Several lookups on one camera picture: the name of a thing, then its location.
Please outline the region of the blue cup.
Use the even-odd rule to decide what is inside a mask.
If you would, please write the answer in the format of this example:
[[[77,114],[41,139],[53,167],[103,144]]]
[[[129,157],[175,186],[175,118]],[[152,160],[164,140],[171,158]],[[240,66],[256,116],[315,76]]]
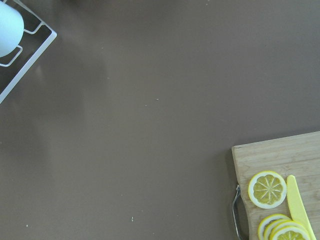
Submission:
[[[10,54],[20,43],[24,33],[22,15],[13,7],[0,2],[0,57]]]

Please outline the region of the bamboo cutting board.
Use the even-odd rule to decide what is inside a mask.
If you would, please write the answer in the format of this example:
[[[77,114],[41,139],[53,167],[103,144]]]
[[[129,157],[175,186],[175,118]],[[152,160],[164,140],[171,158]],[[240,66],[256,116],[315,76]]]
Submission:
[[[260,221],[272,214],[290,215],[288,203],[272,209],[255,206],[249,198],[251,178],[261,171],[274,171],[284,179],[296,178],[313,232],[320,237],[320,133],[312,132],[232,147],[240,195],[248,221],[248,239],[258,239]]]

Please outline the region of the lemon slice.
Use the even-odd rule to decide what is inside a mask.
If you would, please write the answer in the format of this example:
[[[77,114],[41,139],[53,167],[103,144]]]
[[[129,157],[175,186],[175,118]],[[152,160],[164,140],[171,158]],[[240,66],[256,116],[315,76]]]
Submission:
[[[275,171],[265,170],[255,174],[248,183],[248,197],[261,209],[280,206],[287,196],[287,183]]]

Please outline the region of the yellow plastic knife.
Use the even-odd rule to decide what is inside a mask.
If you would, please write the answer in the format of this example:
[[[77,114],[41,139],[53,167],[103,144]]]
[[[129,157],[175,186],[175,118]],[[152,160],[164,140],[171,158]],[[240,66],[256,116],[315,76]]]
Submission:
[[[291,218],[301,224],[309,234],[311,240],[316,240],[316,236],[312,229],[310,220],[308,218],[296,177],[289,175],[286,179],[287,185],[287,202]]]

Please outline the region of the stacked lemon slices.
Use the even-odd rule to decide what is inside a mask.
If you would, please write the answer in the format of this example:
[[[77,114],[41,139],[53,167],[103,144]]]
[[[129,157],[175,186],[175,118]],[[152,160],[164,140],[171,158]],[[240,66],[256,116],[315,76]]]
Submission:
[[[284,214],[272,214],[262,219],[257,228],[259,240],[310,240],[310,234],[299,222]]]

